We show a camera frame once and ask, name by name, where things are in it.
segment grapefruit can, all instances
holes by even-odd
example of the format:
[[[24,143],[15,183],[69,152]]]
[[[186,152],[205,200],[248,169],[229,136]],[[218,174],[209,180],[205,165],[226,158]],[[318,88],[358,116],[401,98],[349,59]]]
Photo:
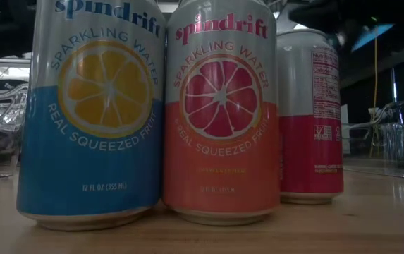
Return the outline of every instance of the grapefruit can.
[[[38,1],[21,214],[102,229],[158,202],[165,27],[153,0]]]
[[[169,21],[164,202],[186,220],[248,224],[279,204],[275,30],[256,0],[182,1]]]
[[[343,192],[338,55],[317,30],[277,35],[283,202],[322,204]]]

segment can bottom rim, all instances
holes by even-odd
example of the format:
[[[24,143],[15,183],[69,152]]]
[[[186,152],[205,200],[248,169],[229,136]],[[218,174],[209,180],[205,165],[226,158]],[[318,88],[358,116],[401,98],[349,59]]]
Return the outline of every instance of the can bottom rim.
[[[82,216],[47,216],[20,212],[24,217],[37,221],[44,228],[57,231],[88,231],[122,226],[139,219],[151,207],[114,212],[109,214]]]
[[[281,193],[281,202],[299,205],[324,205],[332,203],[341,193]]]
[[[170,207],[178,213],[182,219],[203,225],[210,226],[242,226],[260,222],[266,219],[276,208],[249,213],[232,213],[232,212],[198,212],[192,210],[176,209]]]

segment wooden table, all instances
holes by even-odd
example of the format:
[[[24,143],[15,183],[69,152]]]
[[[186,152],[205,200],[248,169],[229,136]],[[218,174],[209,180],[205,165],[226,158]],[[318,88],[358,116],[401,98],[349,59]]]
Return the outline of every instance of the wooden table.
[[[16,179],[0,180],[0,254],[404,253],[404,179],[348,172],[332,205],[282,205],[250,226],[185,222],[158,207],[116,229],[65,233],[40,228],[15,209]]]

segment red can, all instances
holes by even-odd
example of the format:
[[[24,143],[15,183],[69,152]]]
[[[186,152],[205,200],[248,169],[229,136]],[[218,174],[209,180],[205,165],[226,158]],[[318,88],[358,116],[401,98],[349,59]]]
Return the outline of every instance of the red can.
[[[338,55],[320,31],[277,36],[281,199],[322,204],[343,192]]]

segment lemon can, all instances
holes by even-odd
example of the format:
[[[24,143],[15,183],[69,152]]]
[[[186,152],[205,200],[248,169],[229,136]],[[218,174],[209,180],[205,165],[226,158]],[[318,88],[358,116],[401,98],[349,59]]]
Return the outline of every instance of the lemon can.
[[[155,0],[39,0],[18,211],[56,230],[160,199],[166,21]]]

